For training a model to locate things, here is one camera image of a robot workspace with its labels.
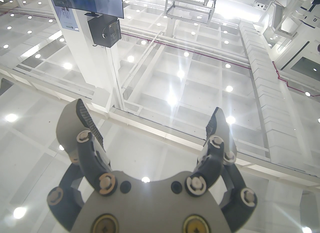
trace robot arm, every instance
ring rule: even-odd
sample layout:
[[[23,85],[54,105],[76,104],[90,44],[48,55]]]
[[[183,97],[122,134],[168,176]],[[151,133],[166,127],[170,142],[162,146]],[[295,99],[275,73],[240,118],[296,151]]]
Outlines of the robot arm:
[[[193,172],[143,183],[111,170],[103,138],[83,102],[71,102],[58,121],[57,139],[72,163],[49,192],[51,212],[71,233],[236,232],[250,218],[257,197],[235,165],[237,150],[220,108],[206,131]],[[220,175],[227,192],[218,205],[208,189]],[[86,203],[78,191],[83,177],[94,188]]]

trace speaker box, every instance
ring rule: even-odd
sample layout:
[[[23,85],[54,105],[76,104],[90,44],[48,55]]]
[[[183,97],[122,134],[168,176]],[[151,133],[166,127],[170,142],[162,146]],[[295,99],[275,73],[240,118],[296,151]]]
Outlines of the speaker box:
[[[101,15],[88,21],[93,42],[97,45],[112,47],[121,39],[120,22],[117,17]]]

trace poster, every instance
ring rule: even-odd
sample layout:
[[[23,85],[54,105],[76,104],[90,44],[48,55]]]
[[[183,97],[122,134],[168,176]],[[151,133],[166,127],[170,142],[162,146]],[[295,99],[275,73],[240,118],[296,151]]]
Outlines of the poster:
[[[62,28],[79,32],[78,25],[75,21],[72,9],[66,7],[55,6],[53,0],[51,0],[54,10],[58,16]]]

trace blue sign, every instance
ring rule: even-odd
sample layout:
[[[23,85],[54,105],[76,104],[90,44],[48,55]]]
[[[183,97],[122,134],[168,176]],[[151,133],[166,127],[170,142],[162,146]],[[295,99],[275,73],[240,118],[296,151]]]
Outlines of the blue sign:
[[[57,17],[60,21],[62,28],[79,32],[75,16],[73,15],[72,9],[66,7],[55,6],[53,0],[51,0],[54,10],[56,11]]]

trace red line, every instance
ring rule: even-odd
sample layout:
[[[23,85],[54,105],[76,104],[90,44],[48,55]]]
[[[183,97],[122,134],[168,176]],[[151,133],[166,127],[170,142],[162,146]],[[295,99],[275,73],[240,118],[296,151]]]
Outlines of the red line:
[[[291,89],[293,89],[293,90],[295,90],[295,91],[298,91],[298,92],[305,93],[305,92],[302,91],[302,90],[299,90],[299,89],[297,89],[297,88],[294,88],[294,87],[292,87],[292,86],[289,86],[288,81],[280,77],[280,73],[279,73],[279,71],[278,71],[278,69],[277,69],[274,61],[272,61],[272,64],[273,64],[273,66],[274,66],[274,68],[275,68],[276,73],[278,74],[278,79],[281,80],[281,81],[284,81],[284,82],[286,83],[286,85],[287,85],[288,88],[291,88]],[[311,96],[311,97],[317,97],[317,96],[320,96],[320,94],[310,95],[310,96]]]
[[[139,36],[128,35],[128,34],[125,34],[125,33],[121,33],[121,34],[122,34],[122,35],[126,35],[126,36],[132,36],[132,37],[144,39],[144,40],[147,40],[148,42],[151,41],[150,39],[145,39],[145,38],[139,37]],[[185,48],[176,47],[176,46],[169,45],[169,44],[165,44],[165,43],[162,43],[162,42],[159,42],[159,41],[154,41],[154,42],[157,43],[157,44],[166,45],[166,46],[170,46],[170,47],[173,47],[173,48],[185,50],[185,51],[188,51],[188,52],[191,52],[191,53],[196,53],[196,54],[199,54],[199,55],[201,55],[201,56],[205,56],[205,57],[212,58],[212,59],[215,59],[215,60],[220,60],[220,61],[223,61],[223,62],[226,62],[226,63],[230,63],[230,64],[232,64],[232,65],[239,66],[239,67],[241,67],[241,68],[251,69],[251,68],[248,68],[248,67],[245,67],[245,66],[242,66],[242,65],[239,65],[239,64],[230,62],[230,61],[226,61],[226,60],[219,59],[219,58],[216,58],[216,57],[212,57],[212,56],[209,56],[209,55],[206,55],[206,54],[202,54],[202,53],[200,53],[200,52],[195,52],[195,51],[192,51],[192,50],[187,50],[187,49],[185,49]]]

